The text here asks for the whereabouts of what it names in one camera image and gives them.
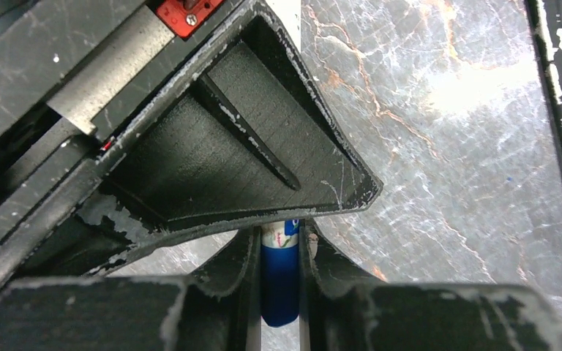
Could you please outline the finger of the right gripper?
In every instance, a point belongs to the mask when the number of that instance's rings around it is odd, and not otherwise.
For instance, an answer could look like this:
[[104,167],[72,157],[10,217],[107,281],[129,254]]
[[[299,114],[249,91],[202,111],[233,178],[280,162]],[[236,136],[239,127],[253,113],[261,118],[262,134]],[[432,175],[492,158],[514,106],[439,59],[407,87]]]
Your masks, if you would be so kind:
[[174,6],[110,40],[118,75],[82,103],[112,163],[75,212],[118,233],[223,231],[368,208],[381,181],[341,131],[279,16],[224,1],[186,39]]
[[101,216],[96,224],[74,215],[33,219],[0,215],[0,289],[14,276],[105,275],[150,255],[218,233],[236,230],[226,223],[186,230],[149,229],[129,216]]

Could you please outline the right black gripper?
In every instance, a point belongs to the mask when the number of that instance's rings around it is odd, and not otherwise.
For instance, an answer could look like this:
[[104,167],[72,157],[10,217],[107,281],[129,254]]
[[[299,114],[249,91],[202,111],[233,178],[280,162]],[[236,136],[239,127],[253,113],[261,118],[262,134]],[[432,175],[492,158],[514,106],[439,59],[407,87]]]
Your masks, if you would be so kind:
[[100,206],[95,193],[256,6],[227,1],[182,41],[143,1],[41,1],[0,36],[0,142],[37,107],[57,112],[69,127],[38,140],[40,161],[0,202],[1,271],[15,270],[45,241],[58,254],[71,224],[113,224],[133,241],[135,226],[185,235],[258,222],[254,214],[234,213],[164,224],[134,217],[118,200]]

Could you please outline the solid blue pen cap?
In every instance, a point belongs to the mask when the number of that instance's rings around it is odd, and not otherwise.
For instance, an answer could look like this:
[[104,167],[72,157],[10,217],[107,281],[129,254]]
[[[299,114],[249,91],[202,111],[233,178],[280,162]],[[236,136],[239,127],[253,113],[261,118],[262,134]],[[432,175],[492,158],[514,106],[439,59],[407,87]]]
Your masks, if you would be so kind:
[[261,247],[261,316],[279,328],[299,315],[299,248]]

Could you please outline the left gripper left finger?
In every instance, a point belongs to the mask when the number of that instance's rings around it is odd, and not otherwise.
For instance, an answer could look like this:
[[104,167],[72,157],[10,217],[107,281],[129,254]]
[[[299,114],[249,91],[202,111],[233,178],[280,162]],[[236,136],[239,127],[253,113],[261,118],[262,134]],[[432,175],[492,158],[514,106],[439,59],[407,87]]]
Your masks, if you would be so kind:
[[0,350],[258,350],[261,231],[188,275],[17,279],[0,292]]

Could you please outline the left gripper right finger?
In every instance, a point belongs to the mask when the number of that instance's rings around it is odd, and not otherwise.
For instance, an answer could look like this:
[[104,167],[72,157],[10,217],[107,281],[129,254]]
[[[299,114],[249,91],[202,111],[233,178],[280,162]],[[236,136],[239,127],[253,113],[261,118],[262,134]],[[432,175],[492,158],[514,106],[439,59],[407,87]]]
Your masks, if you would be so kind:
[[301,222],[302,350],[562,350],[562,322],[514,284],[387,283]]

